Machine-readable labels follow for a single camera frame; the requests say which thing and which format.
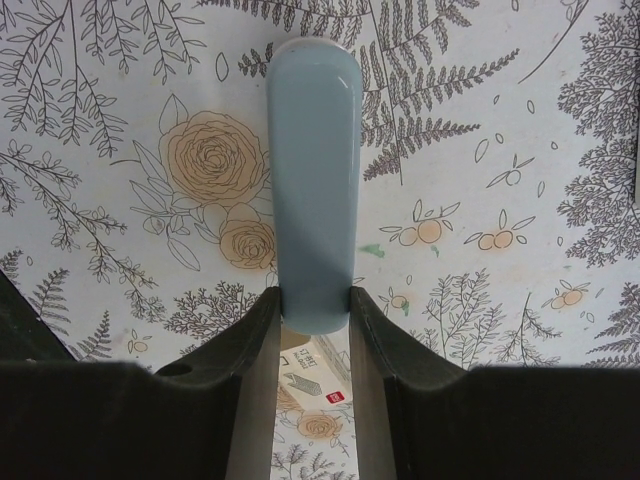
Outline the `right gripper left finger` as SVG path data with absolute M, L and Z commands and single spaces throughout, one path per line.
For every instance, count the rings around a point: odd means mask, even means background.
M 2 361 L 5 479 L 266 479 L 280 293 L 155 373 L 126 362 Z

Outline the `white staple box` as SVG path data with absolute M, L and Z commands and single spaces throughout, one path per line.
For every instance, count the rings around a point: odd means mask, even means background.
M 279 382 L 304 410 L 326 410 L 352 401 L 348 356 L 327 335 L 280 352 Z

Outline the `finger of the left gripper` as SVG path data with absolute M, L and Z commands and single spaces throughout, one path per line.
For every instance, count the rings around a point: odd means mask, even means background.
M 1 273 L 1 360 L 73 360 L 4 273 Z

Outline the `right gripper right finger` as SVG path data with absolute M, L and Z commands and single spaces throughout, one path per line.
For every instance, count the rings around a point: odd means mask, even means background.
M 363 479 L 635 479 L 635 369 L 464 370 L 350 293 Z

